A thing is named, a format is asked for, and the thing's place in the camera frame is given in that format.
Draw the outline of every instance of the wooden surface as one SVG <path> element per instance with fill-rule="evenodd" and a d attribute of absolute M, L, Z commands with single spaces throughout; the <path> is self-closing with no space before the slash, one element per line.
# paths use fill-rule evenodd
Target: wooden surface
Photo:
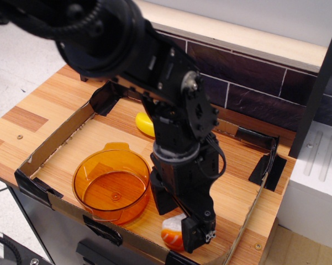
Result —
<path fill-rule="evenodd" d="M 0 119 L 0 180 L 16 187 L 14 171 L 102 85 L 79 80 L 78 74 L 64 67 Z M 120 100 L 107 117 L 95 116 L 86 122 L 34 177 L 62 193 L 63 200 L 81 207 L 72 192 L 73 173 L 81 161 L 101 150 L 107 142 L 129 143 L 130 149 L 152 165 L 153 139 L 142 134 L 134 121 L 136 113 L 142 110 L 137 102 Z M 226 173 L 211 190 L 217 214 L 217 237 L 193 254 L 182 252 L 201 264 L 210 263 L 228 252 L 259 190 L 259 186 L 247 179 L 263 153 L 228 136 L 217 134 L 217 137 L 227 159 Z M 262 192 L 230 264 L 258 264 L 295 163 L 287 157 L 288 148 L 287 145 L 279 147 L 279 154 L 288 162 L 278 187 L 275 192 Z M 142 216 L 123 227 L 165 247 L 160 237 L 161 223 L 178 213 L 179 210 L 175 210 L 159 216 L 150 199 Z M 262 245 L 262 250 L 254 248 L 257 243 Z"/>

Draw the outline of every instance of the screw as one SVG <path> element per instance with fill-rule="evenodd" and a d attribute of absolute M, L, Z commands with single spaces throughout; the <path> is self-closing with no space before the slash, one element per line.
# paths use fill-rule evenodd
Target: screw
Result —
<path fill-rule="evenodd" d="M 33 258 L 31 260 L 31 262 L 29 263 L 29 265 L 38 265 L 39 264 L 39 260 L 37 258 Z"/>
<path fill-rule="evenodd" d="M 192 84 L 192 88 L 194 91 L 198 90 L 198 84 L 196 83 Z"/>
<path fill-rule="evenodd" d="M 71 20 L 80 20 L 84 16 L 84 11 L 81 5 L 71 4 L 67 7 L 67 17 Z"/>
<path fill-rule="evenodd" d="M 260 243 L 255 244 L 255 249 L 256 250 L 261 250 L 261 244 Z"/>
<path fill-rule="evenodd" d="M 174 50 L 174 48 L 172 48 L 171 51 L 170 51 L 170 55 L 171 55 L 172 57 L 174 57 L 175 54 L 176 54 L 176 51 Z"/>

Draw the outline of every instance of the translucent orange bowl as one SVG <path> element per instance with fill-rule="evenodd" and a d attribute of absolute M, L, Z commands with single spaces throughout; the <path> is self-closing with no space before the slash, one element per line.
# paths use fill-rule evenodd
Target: translucent orange bowl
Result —
<path fill-rule="evenodd" d="M 123 225 L 135 220 L 149 201 L 150 168 L 129 145 L 106 144 L 75 171 L 77 200 L 99 221 Z"/>

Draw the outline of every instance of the orange toy fruit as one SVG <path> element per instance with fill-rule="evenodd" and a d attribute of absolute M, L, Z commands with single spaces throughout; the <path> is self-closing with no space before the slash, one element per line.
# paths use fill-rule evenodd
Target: orange toy fruit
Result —
<path fill-rule="evenodd" d="M 180 214 L 171 218 L 168 218 L 162 223 L 161 237 L 166 244 L 172 250 L 183 251 L 183 237 L 182 237 L 182 219 L 186 217 L 185 214 Z"/>

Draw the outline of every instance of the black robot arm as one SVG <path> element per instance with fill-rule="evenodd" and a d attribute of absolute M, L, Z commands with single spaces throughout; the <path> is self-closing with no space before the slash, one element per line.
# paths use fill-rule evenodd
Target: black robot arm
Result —
<path fill-rule="evenodd" d="M 209 191 L 224 173 L 225 157 L 211 132 L 218 111 L 193 60 L 158 34 L 131 0 L 0 0 L 0 12 L 27 32 L 55 40 L 79 74 L 142 95 L 155 128 L 151 187 L 157 209 L 185 212 L 187 252 L 209 243 L 216 220 Z"/>

